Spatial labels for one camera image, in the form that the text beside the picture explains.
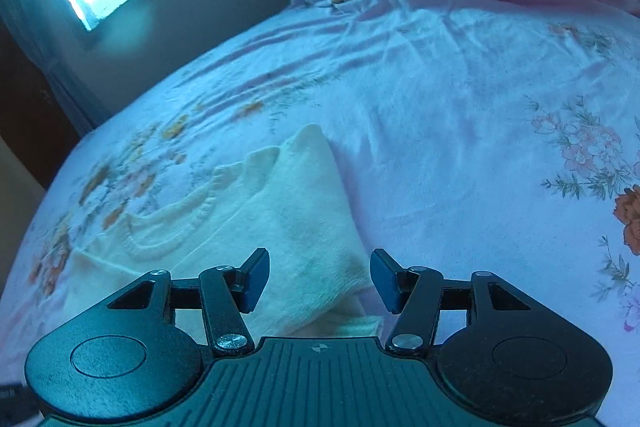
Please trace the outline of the cream knitted sweater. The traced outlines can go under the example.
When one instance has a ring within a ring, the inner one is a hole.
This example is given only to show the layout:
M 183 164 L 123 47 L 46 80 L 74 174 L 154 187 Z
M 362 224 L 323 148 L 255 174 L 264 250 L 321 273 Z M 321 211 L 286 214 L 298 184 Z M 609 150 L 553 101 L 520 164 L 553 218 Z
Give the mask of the cream knitted sweater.
M 326 137 L 308 124 L 279 146 L 220 166 L 213 178 L 149 216 L 125 213 L 70 258 L 69 320 L 154 269 L 190 279 L 238 267 L 267 249 L 270 274 L 245 322 L 254 338 L 374 336 L 366 253 Z

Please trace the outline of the pink floral bed sheet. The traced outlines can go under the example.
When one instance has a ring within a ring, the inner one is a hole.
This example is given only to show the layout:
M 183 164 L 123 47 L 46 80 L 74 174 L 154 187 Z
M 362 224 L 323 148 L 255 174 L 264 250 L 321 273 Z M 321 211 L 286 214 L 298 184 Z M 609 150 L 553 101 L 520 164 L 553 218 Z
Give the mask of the pink floral bed sheet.
M 366 251 L 498 273 L 599 339 L 639 421 L 639 5 L 295 0 L 174 72 L 58 172 L 1 299 L 1 378 L 77 312 L 77 254 L 144 251 L 214 171 L 318 124 Z

